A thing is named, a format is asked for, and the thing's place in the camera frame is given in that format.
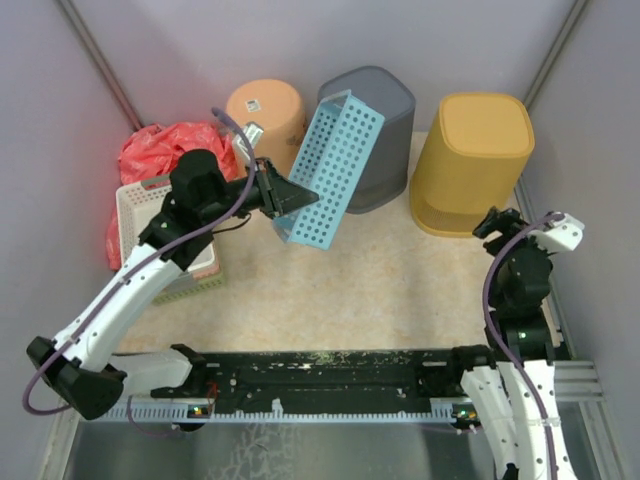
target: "perforated blue basket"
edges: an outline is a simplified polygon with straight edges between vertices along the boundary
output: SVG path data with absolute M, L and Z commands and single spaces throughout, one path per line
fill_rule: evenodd
M 275 219 L 280 238 L 323 250 L 331 246 L 383 123 L 384 116 L 351 90 L 320 102 L 289 175 L 320 200 Z

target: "purple cable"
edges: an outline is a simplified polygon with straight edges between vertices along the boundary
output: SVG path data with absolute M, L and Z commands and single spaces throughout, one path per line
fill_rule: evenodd
M 533 384 L 531 377 L 529 377 L 529 375 L 525 371 L 524 366 L 522 365 L 522 363 L 520 363 L 520 360 L 518 359 L 518 357 L 516 357 L 511 352 L 511 350 L 509 350 L 509 347 L 507 346 L 507 344 L 504 343 L 504 341 L 502 340 L 502 337 L 500 336 L 498 329 L 493 324 L 493 320 L 491 319 L 490 306 L 489 306 L 489 289 L 491 287 L 491 281 L 493 280 L 493 277 L 495 276 L 496 271 L 498 270 L 498 266 L 518 242 L 523 240 L 527 236 L 527 234 L 529 234 L 536 228 L 541 227 L 545 223 L 562 220 L 563 218 L 564 218 L 564 214 L 553 213 L 553 214 L 547 215 L 544 218 L 541 218 L 540 220 L 536 220 L 531 225 L 528 225 L 526 228 L 523 228 L 520 232 L 518 232 L 511 240 L 509 240 L 505 244 L 504 247 L 502 247 L 502 249 L 498 252 L 496 257 L 493 259 L 493 263 L 491 264 L 491 267 L 489 267 L 489 271 L 487 272 L 487 278 L 485 278 L 484 285 L 482 287 L 482 309 L 484 311 L 484 321 L 487 323 L 487 328 L 489 329 L 489 333 L 491 333 L 491 336 L 495 340 L 496 344 L 500 347 L 500 350 L 502 350 L 505 356 L 516 367 L 516 370 L 518 370 L 520 375 L 522 375 L 524 382 L 527 384 L 527 387 L 531 391 L 531 395 L 533 395 L 533 399 L 536 402 L 536 405 L 538 406 L 538 410 L 540 410 L 540 416 L 542 417 L 543 420 L 546 420 L 549 418 L 549 413 L 547 412 L 547 409 L 544 406 L 542 397 L 538 393 L 538 390 Z M 558 462 L 556 458 L 555 445 L 553 443 L 553 430 L 551 429 L 551 426 L 546 425 L 544 427 L 544 434 L 547 439 L 547 451 L 549 452 L 549 469 L 551 473 L 551 480 L 558 480 Z
M 235 131 L 235 133 L 240 136 L 240 138 L 244 142 L 245 146 L 247 147 L 247 151 L 249 153 L 249 159 L 250 159 L 249 173 L 248 173 L 248 176 L 247 176 L 247 183 L 246 183 L 244 189 L 242 190 L 242 193 L 240 194 L 240 196 L 238 197 L 236 202 L 231 206 L 231 208 L 229 208 L 227 213 L 222 215 L 220 218 L 214 220 L 213 222 L 209 223 L 208 225 L 205 225 L 204 227 L 201 227 L 201 228 L 199 228 L 197 230 L 194 230 L 191 233 L 188 233 L 188 234 L 186 234 L 186 235 L 184 235 L 184 236 L 182 236 L 180 238 L 177 238 L 173 242 L 165 245 L 164 247 L 162 247 L 158 251 L 154 252 L 152 255 L 149 255 L 147 258 L 145 258 L 140 263 L 138 263 L 133 268 L 131 268 L 129 273 L 127 273 L 127 274 L 122 276 L 122 280 L 119 283 L 116 283 L 110 290 L 107 291 L 107 293 L 105 293 L 104 297 L 102 297 L 100 299 L 100 301 L 96 304 L 96 306 L 89 312 L 89 314 L 84 319 L 84 321 L 80 325 L 78 325 L 78 328 L 76 329 L 76 331 L 73 332 L 73 334 L 71 334 L 70 339 L 68 341 L 66 341 L 58 350 L 56 350 L 53 353 L 53 355 L 51 355 L 42 364 L 42 366 L 40 366 L 40 368 L 38 368 L 38 370 L 33 375 L 33 377 L 31 377 L 31 380 L 29 380 L 29 383 L 27 383 L 27 386 L 24 389 L 24 393 L 22 394 L 22 407 L 28 413 L 30 413 L 32 415 L 39 415 L 39 416 L 54 415 L 56 413 L 60 413 L 60 412 L 63 412 L 65 410 L 71 408 L 70 405 L 64 405 L 64 406 L 61 406 L 61 407 L 52 408 L 50 410 L 39 410 L 37 408 L 34 408 L 31 405 L 30 397 L 31 397 L 31 392 L 33 391 L 33 387 L 35 387 L 36 383 L 38 383 L 38 380 L 45 374 L 47 369 L 58 358 L 60 358 L 62 356 L 62 354 L 72 345 L 73 342 L 75 342 L 78 339 L 78 337 L 80 335 L 82 335 L 82 333 L 87 329 L 89 324 L 96 318 L 96 316 L 98 315 L 98 313 L 100 313 L 100 311 L 104 308 L 104 306 L 107 303 L 109 303 L 109 301 L 118 292 L 118 290 L 120 290 L 120 288 L 127 282 L 127 280 L 131 279 L 141 269 L 143 269 L 144 267 L 149 265 L 156 258 L 158 258 L 161 255 L 165 254 L 169 250 L 172 250 L 173 248 L 177 247 L 178 245 L 183 244 L 184 242 L 186 242 L 188 240 L 191 240 L 192 238 L 195 238 L 195 237 L 197 237 L 199 235 L 202 235 L 203 233 L 206 233 L 208 231 L 213 230 L 219 224 L 221 224 L 225 220 L 231 218 L 233 216 L 233 214 L 242 206 L 242 204 L 246 200 L 247 196 L 249 195 L 249 191 L 251 190 L 251 187 L 253 185 L 253 180 L 254 180 L 255 175 L 256 175 L 256 169 L 255 169 L 255 167 L 256 167 L 256 157 L 255 157 L 255 153 L 253 151 L 253 147 L 251 146 L 251 142 L 249 141 L 247 136 L 242 131 L 242 128 L 229 115 L 227 115 L 223 110 L 221 110 L 219 108 L 216 108 L 216 107 L 212 108 L 211 111 L 216 117 L 218 117 L 222 121 L 222 123 L 224 123 L 226 126 L 228 126 L 233 131 Z

